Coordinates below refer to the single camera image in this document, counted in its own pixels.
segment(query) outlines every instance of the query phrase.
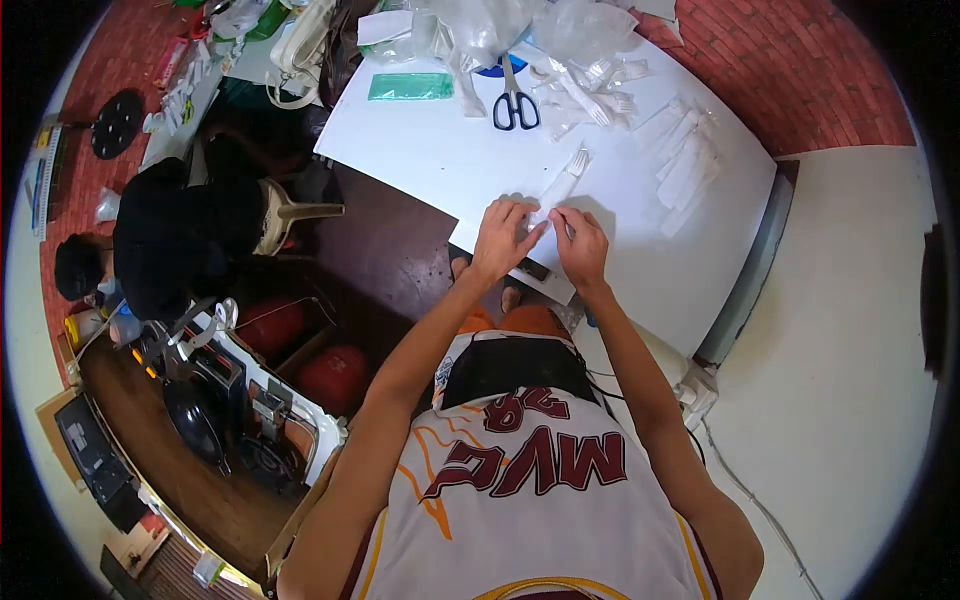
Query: orange shorts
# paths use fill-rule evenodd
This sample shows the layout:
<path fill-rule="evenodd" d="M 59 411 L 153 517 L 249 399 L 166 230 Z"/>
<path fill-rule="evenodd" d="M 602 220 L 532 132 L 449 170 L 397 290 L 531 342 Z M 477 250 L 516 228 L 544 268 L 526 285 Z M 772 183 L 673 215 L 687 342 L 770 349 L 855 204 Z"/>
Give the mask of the orange shorts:
<path fill-rule="evenodd" d="M 493 324 L 493 317 L 490 316 L 490 313 L 483 306 L 477 304 L 464 324 L 460 325 L 457 334 L 476 333 L 488 329 L 552 335 L 570 341 L 570 334 L 566 331 L 560 319 L 557 318 L 557 315 L 553 314 L 553 311 L 546 306 L 536 305 L 518 306 L 503 317 L 500 325 L 496 325 Z"/>

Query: red brick wall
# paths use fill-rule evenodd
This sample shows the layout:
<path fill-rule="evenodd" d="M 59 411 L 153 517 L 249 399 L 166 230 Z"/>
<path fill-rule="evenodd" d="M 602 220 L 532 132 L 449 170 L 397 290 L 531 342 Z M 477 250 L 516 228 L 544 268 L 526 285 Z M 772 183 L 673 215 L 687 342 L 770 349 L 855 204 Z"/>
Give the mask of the red brick wall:
<path fill-rule="evenodd" d="M 684 45 L 642 34 L 700 78 L 772 156 L 914 145 L 897 89 L 866 37 L 828 0 L 677 0 Z"/>
<path fill-rule="evenodd" d="M 93 121 L 110 96 L 127 87 L 143 94 L 146 110 L 158 109 L 159 96 L 150 79 L 170 38 L 187 31 L 187 21 L 193 11 L 171 6 L 154 8 L 155 3 L 156 0 L 113 0 L 67 91 L 61 111 L 63 120 Z M 147 137 L 139 133 L 122 155 L 101 160 L 90 148 L 89 131 L 68 134 L 60 187 L 51 195 L 52 221 L 47 225 L 46 241 L 40 244 L 43 305 L 51 342 L 63 332 L 63 317 L 70 308 L 54 283 L 57 245 L 71 233 L 113 230 L 112 222 L 98 227 L 93 224 L 100 189 L 123 190 L 143 160 Z M 65 386 L 59 356 L 57 363 Z"/>

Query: beige chair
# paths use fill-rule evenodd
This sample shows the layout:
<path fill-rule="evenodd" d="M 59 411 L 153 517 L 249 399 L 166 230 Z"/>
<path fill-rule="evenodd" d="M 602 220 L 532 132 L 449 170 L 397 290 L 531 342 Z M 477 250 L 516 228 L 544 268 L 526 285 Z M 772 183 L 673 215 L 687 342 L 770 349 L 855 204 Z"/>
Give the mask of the beige chair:
<path fill-rule="evenodd" d="M 301 204 L 290 200 L 290 195 L 276 181 L 266 178 L 259 181 L 263 197 L 267 199 L 267 214 L 263 219 L 263 237 L 256 245 L 254 254 L 273 256 L 280 252 L 287 239 L 290 226 L 301 219 L 340 217 L 344 214 L 342 204 Z"/>

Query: green package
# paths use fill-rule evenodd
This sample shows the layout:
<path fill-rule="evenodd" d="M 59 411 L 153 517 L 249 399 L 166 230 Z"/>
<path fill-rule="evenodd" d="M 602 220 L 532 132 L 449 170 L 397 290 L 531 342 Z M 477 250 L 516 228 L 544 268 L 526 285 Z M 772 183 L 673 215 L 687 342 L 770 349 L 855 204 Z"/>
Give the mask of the green package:
<path fill-rule="evenodd" d="M 453 97 L 449 73 L 377 73 L 367 100 L 442 100 Z"/>

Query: brown bag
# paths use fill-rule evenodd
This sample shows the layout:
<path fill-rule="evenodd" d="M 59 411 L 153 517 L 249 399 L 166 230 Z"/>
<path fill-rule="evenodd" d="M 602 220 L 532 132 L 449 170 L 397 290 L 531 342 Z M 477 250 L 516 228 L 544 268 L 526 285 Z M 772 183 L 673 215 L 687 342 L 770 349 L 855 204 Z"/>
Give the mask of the brown bag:
<path fill-rule="evenodd" d="M 370 14 L 377 0 L 340 0 L 330 19 L 326 54 L 321 67 L 320 101 L 327 110 L 340 100 L 363 56 L 357 46 L 357 21 Z"/>

